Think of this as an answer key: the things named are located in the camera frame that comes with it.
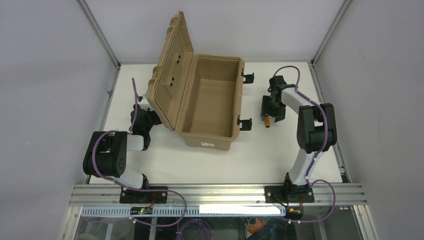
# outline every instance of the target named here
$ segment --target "purple cable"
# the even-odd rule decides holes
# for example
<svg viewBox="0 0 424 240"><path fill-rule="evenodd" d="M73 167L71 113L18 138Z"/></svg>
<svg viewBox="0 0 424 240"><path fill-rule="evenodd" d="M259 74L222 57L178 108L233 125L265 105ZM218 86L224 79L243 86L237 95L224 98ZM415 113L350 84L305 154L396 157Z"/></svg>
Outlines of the purple cable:
<svg viewBox="0 0 424 240"><path fill-rule="evenodd" d="M212 239L212 230L209 224L199 218L194 218L184 222L182 226L178 223L176 240L184 240L183 231L188 227L194 227L199 232L199 238L196 237L196 240L210 240Z"/></svg>
<svg viewBox="0 0 424 240"><path fill-rule="evenodd" d="M134 81L134 78L132 79L132 87L133 87L134 92L135 92L135 104L137 104L138 103L137 102L138 101L138 95L137 95L137 90L136 90L136 82ZM132 120L132 124L129 127L129 130L130 131L133 129L133 125L134 125L136 116L137 116L137 107L135 108L134 118ZM184 216L186 215L186 212L187 212L187 201L183 197L183 195L181 195L180 193L178 193L178 192L176 192L174 190L169 190L169 189L150 189L150 190L147 190L147 189L139 189L139 188L134 188L134 187L130 187L130 186L125 186L124 184L120 183L119 181L115 180L114 178L104 176L99 171L99 168L97 167L97 164L96 164L96 150L97 150L97 147L99 146L100 141L106 135L111 134L111 133L116 133L116 132L117 131L115 131L115 130L106 131L102 135L100 135L98 137L97 141L95 141L95 143L94 143L94 147L93 147L92 154L91 154L91 160L92 160L92 164L93 164L94 170L97 173L97 175L99 177L103 178L103 179L106 179L108 181L114 182L115 184L121 186L122 188L126 188L126 189L129 189L129 190L132 190L132 191L145 192L145 193L146 192L158 192L158 191L161 191L161 192L169 192L169 193L173 193L175 195L178 195L182 199L182 201L184 202L184 212L183 212L183 214L175 222L170 223L170 224L160 225L160 224L152 224L152 223L149 223L149 222L145 222L145 221L140 221L138 219L134 219L138 223L141 223L141 224L144 224L144 225L148 225L148 226L152 226L152 227L170 227L170 226L174 226L175 224L178 224L181 220L183 220L183 218L184 218Z"/></svg>
<svg viewBox="0 0 424 240"><path fill-rule="evenodd" d="M273 75L273 77L275 77L276 76L276 74L281 70L281 69L285 69L285 68L293 68L293 69L296 69L297 70L297 80L296 80L296 85L294 86L294 91L299 95L299 96L301 96L302 98L304 98L306 101L308 101L308 102L310 102L311 104L313 104L314 106L316 106L318 109L319 109L319 111L321 112L321 114L322 114L322 119L323 119L323 122L324 122L324 143L322 144L322 146L321 146L321 148L313 155L313 158L312 158L312 161L310 162L310 164L309 164L309 166L307 167L307 170L306 170L306 174L305 174L305 178L306 178L306 182L307 182L307 184L308 184L308 186L310 187L310 188L312 188L312 186L314 186L314 184L316 183L316 182L323 182L323 183L326 183L326 184L328 184L328 186L331 188L331 191L332 191L332 196L333 196L333 201L332 201L332 205L331 205L331 209L330 209L330 211L325 215L325 216L323 216L322 218L320 218L320 219L317 219L317 220L308 220L308 221L302 221L303 223L316 223L316 222L319 222L319 221L322 221L322 220L325 220L325 219L327 219L330 215L331 215L331 213L333 212L333 210L334 210L334 207L335 207L335 205L336 205L336 192L334 191L334 187L328 182L328 181L326 181L326 180L323 180L323 179L317 179L317 180L315 180L315 181L313 181L312 183L310 183L309 182L309 173L311 172L311 169L312 169L312 166L315 164L315 158L317 158L318 157L318 155L320 154L320 153L322 153L323 152L323 150L326 148L326 145L327 145L327 139L328 139L328 129L329 129L329 126L328 126L328 123L327 123L327 115L326 115L326 113L324 112L324 109L318 104L318 103L316 103L315 101L313 101L312 99L310 99L308 96L306 96L305 94L303 94L303 93L301 93L299 90L298 90L298 88L299 88L299 82L300 82L300 80L301 80L301 70L297 67L297 66L293 66L293 65L287 65L287 66L282 66L282 67L280 67L279 69L277 69L277 71L275 71L275 73L274 73L274 75Z"/></svg>

